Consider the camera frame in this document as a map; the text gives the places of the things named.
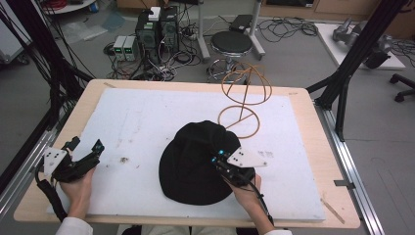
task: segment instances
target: aluminum frame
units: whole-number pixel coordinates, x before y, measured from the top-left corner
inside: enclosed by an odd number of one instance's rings
[[[359,209],[360,216],[363,218],[368,232],[371,235],[385,235],[382,224],[376,215],[347,144],[336,133],[336,117],[332,111],[324,110],[320,106],[315,106],[315,109],[321,117],[320,122],[325,125],[327,132],[330,134],[327,137],[331,137],[333,141],[334,151],[336,151],[335,154],[342,167],[346,182],[354,186],[349,189],[349,192],[357,204],[356,208]]]

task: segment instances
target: black hat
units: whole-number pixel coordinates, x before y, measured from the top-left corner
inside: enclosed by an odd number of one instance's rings
[[[219,150],[234,153],[240,146],[238,137],[222,125],[209,120],[186,124],[162,153],[162,191],[183,204],[201,206],[222,201],[232,190],[211,159]]]

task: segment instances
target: white board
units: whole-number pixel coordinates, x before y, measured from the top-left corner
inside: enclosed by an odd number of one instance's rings
[[[318,28],[318,34],[320,38],[324,41],[326,48],[330,52],[333,60],[339,66],[342,61],[345,59],[349,47],[345,45],[342,41],[333,40],[333,30],[338,28],[340,24],[328,24],[328,23],[316,23],[315,26]],[[392,53],[388,53],[391,56],[385,62],[383,62],[376,70],[403,70],[405,65]],[[360,69],[368,69],[364,65],[360,65]]]
[[[219,113],[231,105],[235,103],[220,92],[107,89],[73,152],[75,159],[86,156],[97,139],[105,146],[93,178],[89,213],[249,218],[233,194],[214,205],[190,206],[168,199],[159,182],[160,157],[175,133],[189,122],[217,122]],[[289,98],[272,96],[251,109],[260,118],[260,129],[255,136],[242,139],[241,145],[268,163],[256,171],[262,176],[261,192],[271,215],[275,219],[324,220]],[[250,129],[250,125],[247,120],[233,131]]]

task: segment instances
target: person's arm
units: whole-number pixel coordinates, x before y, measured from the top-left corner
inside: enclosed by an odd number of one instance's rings
[[[260,191],[261,177],[257,174],[253,179],[253,184]],[[267,215],[262,209],[259,199],[251,186],[238,188],[228,183],[232,188],[238,203],[247,211],[253,220],[256,230],[260,235],[274,230],[274,225],[268,220]]]
[[[61,182],[61,188],[69,198],[70,206],[66,217],[59,228],[57,235],[77,234],[91,235],[92,227],[84,221],[89,209],[92,191],[92,175],[95,168],[89,170],[85,176],[72,183]]]

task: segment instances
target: wooden table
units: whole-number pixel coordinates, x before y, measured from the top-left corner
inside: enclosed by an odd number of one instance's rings
[[[101,94],[107,88],[136,88],[150,90],[174,91],[204,91],[222,92],[220,84],[153,82],[153,81],[124,81],[96,79],[89,82],[82,97],[70,115],[54,147],[61,148],[73,136],[79,136],[91,117]],[[250,86],[250,93],[261,94],[262,87]],[[244,93],[245,86],[236,86],[233,92]],[[305,89],[273,87],[273,95],[289,97],[302,142],[308,155],[308,161],[313,172],[324,207],[326,220],[322,222],[291,222],[277,221],[277,227],[319,227],[319,228],[357,228],[360,225],[357,212],[345,187],[338,187],[334,180],[343,179],[335,160],[323,126],[314,109],[314,105]],[[56,222],[54,214],[46,212],[49,202],[33,181],[26,191],[22,201],[15,211],[15,220],[27,222]],[[117,223],[117,224],[173,224],[197,226],[238,226],[253,227],[250,221],[200,219],[200,218],[168,218],[121,215],[90,215],[88,222]]]

